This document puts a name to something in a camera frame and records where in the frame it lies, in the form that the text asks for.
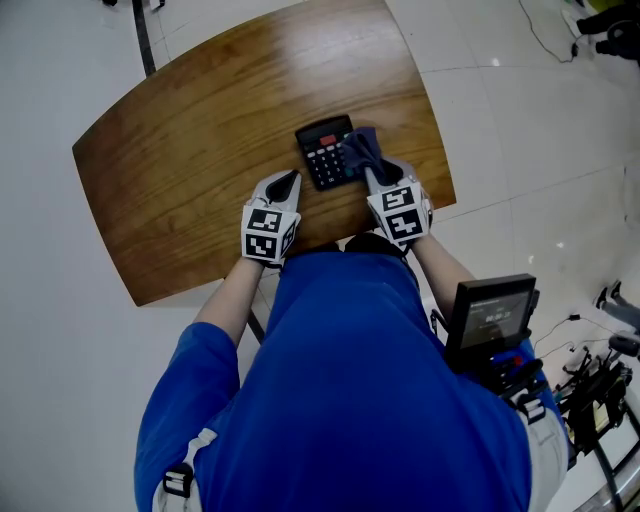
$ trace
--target cable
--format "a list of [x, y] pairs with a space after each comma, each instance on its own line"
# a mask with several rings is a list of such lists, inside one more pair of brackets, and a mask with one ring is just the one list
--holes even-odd
[[597, 325], [598, 327], [600, 327], [600, 329], [604, 329], [605, 331], [609, 331], [611, 334], [615, 334], [615, 332], [613, 332], [611, 329], [608, 329], [604, 325], [600, 325], [598, 322], [594, 322], [590, 318], [585, 318], [585, 317], [581, 316], [580, 319], [581, 320], [586, 320], [587, 322], [592, 323], [593, 325]]
[[536, 34], [536, 31], [533, 30], [533, 21], [531, 20], [531, 16], [529, 16], [529, 13], [527, 12], [527, 10], [524, 8], [524, 4], [522, 3], [522, 0], [518, 0], [518, 3], [520, 4], [520, 8], [522, 9], [522, 12], [524, 12], [524, 15], [529, 20], [529, 30], [531, 30], [531, 33], [533, 34], [533, 37], [536, 38], [536, 41], [538, 41], [538, 43], [540, 43], [540, 46], [542, 46], [542, 49], [545, 52], [547, 52], [549, 55], [551, 55], [554, 59], [556, 59], [560, 64], [568, 64], [570, 62], [573, 62], [573, 59], [575, 59], [578, 56], [578, 41], [585, 34], [582, 34], [581, 36], [576, 37], [575, 41], [571, 44], [571, 58], [570, 59], [561, 59], [560, 57], [558, 57], [555, 53], [553, 53], [551, 50], [549, 50], [549, 48], [547, 48], [542, 43], [542, 41], [538, 37], [538, 34]]
[[538, 359], [544, 359], [545, 357], [547, 357], [549, 354], [553, 354], [556, 350], [560, 350], [562, 347], [566, 347], [567, 345], [573, 345], [569, 351], [570, 352], [575, 352], [576, 350], [578, 350], [578, 347], [580, 345], [584, 345], [585, 343], [596, 343], [596, 342], [600, 342], [600, 341], [609, 341], [609, 338], [601, 338], [599, 340], [584, 340], [581, 341], [580, 343], [578, 343], [577, 345], [574, 344], [573, 341], [567, 341], [566, 343], [563, 343], [562, 345], [560, 345], [559, 347], [554, 348], [553, 350], [550, 350], [549, 352], [547, 352], [546, 354], [539, 356]]
[[[604, 325], [599, 324], [598, 322], [594, 322], [593, 320], [591, 320], [590, 318], [585, 318], [583, 316], [580, 316], [578, 314], [573, 314], [573, 315], [569, 315], [567, 318], [565, 318], [564, 320], [561, 320], [560, 322], [558, 322], [556, 325], [554, 325], [551, 330], [545, 334], [542, 338], [540, 338], [538, 341], [536, 341], [533, 344], [533, 353], [535, 355], [536, 353], [536, 347], [538, 346], [538, 343], [540, 343], [543, 339], [548, 338], [549, 336], [551, 336], [551, 333], [553, 333], [553, 331], [555, 331], [558, 327], [560, 327], [563, 323], [565, 322], [577, 322], [578, 320], [586, 320], [587, 322], [593, 324], [593, 325], [597, 325], [598, 327], [600, 327], [600, 329], [604, 329], [605, 331], [609, 331], [611, 334], [615, 334], [615, 332], [613, 332], [611, 329], [608, 329], [607, 327], [605, 327]], [[587, 343], [588, 341], [600, 341], [600, 340], [586, 340], [586, 341], [582, 341], [578, 344], [578, 346], [581, 343]], [[567, 346], [569, 343], [573, 343], [572, 341], [568, 341], [566, 343], [564, 343], [563, 345], [560, 345], [559, 347], [555, 348], [554, 350], [552, 350], [551, 352], [546, 353], [544, 356], [542, 357], [546, 357], [549, 354], [551, 354], [552, 352], [555, 352], [556, 350]]]
[[564, 320], [561, 320], [560, 322], [558, 322], [556, 325], [553, 326], [553, 328], [547, 333], [545, 334], [542, 338], [540, 338], [538, 341], [536, 341], [533, 345], [533, 353], [536, 353], [536, 347], [538, 346], [538, 343], [540, 343], [543, 339], [551, 336], [551, 333], [553, 331], [555, 331], [558, 327], [560, 327], [563, 323], [568, 322], [570, 317], [565, 318]]

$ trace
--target calculator button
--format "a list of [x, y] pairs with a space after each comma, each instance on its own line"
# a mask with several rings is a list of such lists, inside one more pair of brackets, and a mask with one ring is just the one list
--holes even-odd
[[320, 144], [326, 146], [327, 144], [333, 144], [336, 141], [335, 135], [327, 135], [326, 137], [322, 137], [320, 139]]

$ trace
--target gray cloth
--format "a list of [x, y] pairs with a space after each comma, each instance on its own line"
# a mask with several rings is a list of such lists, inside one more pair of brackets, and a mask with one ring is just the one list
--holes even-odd
[[397, 183], [404, 174], [402, 169], [382, 159], [375, 128], [364, 126], [351, 132], [342, 141], [342, 153], [346, 167], [357, 170], [362, 176], [369, 167], [383, 186]]

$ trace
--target blue shirt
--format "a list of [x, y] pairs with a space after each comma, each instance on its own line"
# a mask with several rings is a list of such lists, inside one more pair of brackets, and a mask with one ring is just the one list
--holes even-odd
[[[545, 402], [553, 407], [550, 392]], [[242, 389], [229, 337], [205, 323], [184, 331], [140, 427], [141, 512], [205, 426], [219, 434], [195, 460], [205, 512], [513, 512], [529, 503], [521, 420], [450, 371], [414, 279], [389, 256], [290, 260]]]

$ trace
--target wrist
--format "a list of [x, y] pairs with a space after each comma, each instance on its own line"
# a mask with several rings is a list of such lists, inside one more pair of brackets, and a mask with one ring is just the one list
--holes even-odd
[[416, 253], [416, 255], [419, 253], [423, 253], [429, 250], [429, 246], [434, 241], [435, 241], [435, 238], [433, 238], [433, 235], [431, 233], [427, 233], [425, 236], [421, 236], [420, 238], [417, 238], [413, 242], [411, 249], [413, 250], [414, 253]]
[[257, 260], [257, 259], [254, 260], [253, 258], [247, 258], [246, 256], [240, 256], [240, 259], [238, 260], [238, 265], [242, 266], [246, 270], [255, 271], [255, 272], [259, 271], [260, 274], [262, 274], [262, 271], [266, 267], [266, 262], [262, 260]]

